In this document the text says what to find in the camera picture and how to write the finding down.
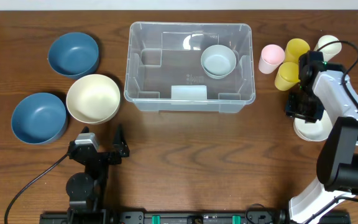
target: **wood grain surface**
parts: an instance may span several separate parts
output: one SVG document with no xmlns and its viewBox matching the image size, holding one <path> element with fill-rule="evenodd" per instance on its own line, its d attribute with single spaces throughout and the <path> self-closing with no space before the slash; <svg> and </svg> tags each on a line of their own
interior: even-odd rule
<svg viewBox="0 0 358 224">
<path fill-rule="evenodd" d="M 56 11 L 0 12 L 0 223 L 9 202 L 25 184 L 67 151 L 84 124 L 70 120 L 64 136 L 46 146 L 20 142 L 11 131 L 11 114 L 26 96 L 46 91 L 65 99 L 73 80 L 52 71 L 47 53 L 67 32 L 86 32 L 101 47 L 98 73 L 125 81 L 129 27 L 135 21 L 230 22 L 252 28 L 254 58 L 262 47 L 285 47 L 295 37 L 313 48 L 325 34 L 358 45 L 358 11 Z M 344 46 L 334 62 L 349 66 L 355 52 Z M 252 203 L 285 208 L 316 175 L 323 142 L 306 142 L 283 112 L 288 92 L 278 91 L 275 74 L 255 66 L 257 97 L 238 114 L 143 113 L 122 100 L 110 122 L 90 126 L 111 148 L 123 124 L 131 157 L 111 168 L 107 205 L 123 210 L 244 211 Z M 351 82 L 358 93 L 358 65 Z M 67 180 L 83 167 L 65 160 L 36 182 L 14 204 L 10 223 L 38 223 L 45 211 L 65 211 Z M 358 204 L 339 208 L 358 223 Z"/>
</svg>

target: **yellow cup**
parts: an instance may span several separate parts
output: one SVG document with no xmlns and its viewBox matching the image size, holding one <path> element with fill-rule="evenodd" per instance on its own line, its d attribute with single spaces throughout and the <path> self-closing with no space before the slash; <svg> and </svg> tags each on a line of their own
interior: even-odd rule
<svg viewBox="0 0 358 224">
<path fill-rule="evenodd" d="M 310 50 L 310 46 L 306 41 L 299 38 L 292 39 L 285 48 L 284 62 L 299 63 L 299 57 L 308 50 Z"/>
<path fill-rule="evenodd" d="M 286 91 L 299 82 L 299 66 L 293 62 L 285 62 L 280 68 L 274 80 L 274 85 L 278 90 Z"/>
</svg>

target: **blue bowl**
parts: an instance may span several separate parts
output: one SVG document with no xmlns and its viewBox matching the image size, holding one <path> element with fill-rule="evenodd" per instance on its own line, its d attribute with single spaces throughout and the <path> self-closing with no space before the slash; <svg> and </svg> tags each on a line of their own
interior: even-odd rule
<svg viewBox="0 0 358 224">
<path fill-rule="evenodd" d="M 50 93 L 36 93 L 24 98 L 12 115 L 15 136 L 27 144 L 48 144 L 59 139 L 67 128 L 63 102 Z"/>
<path fill-rule="evenodd" d="M 49 65 L 68 78 L 79 79 L 93 74 L 99 66 L 99 47 L 96 41 L 81 32 L 65 34 L 49 49 Z"/>
</svg>

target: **plastic container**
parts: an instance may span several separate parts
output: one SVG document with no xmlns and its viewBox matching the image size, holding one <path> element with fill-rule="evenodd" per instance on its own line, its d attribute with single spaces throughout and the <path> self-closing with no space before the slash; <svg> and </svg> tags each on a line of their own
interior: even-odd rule
<svg viewBox="0 0 358 224">
<path fill-rule="evenodd" d="M 204 50 L 217 44 L 229 47 L 237 60 L 220 80 L 207 76 L 201 65 Z M 255 100 L 253 62 L 246 24 L 135 22 L 124 96 L 141 111 L 237 113 Z"/>
</svg>

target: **pink cup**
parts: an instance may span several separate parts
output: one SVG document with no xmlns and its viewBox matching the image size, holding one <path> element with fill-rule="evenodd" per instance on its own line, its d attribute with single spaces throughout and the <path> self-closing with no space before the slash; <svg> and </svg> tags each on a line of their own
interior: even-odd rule
<svg viewBox="0 0 358 224">
<path fill-rule="evenodd" d="M 284 50 L 275 44 L 263 48 L 259 59 L 259 70 L 264 74 L 272 73 L 285 58 Z"/>
</svg>

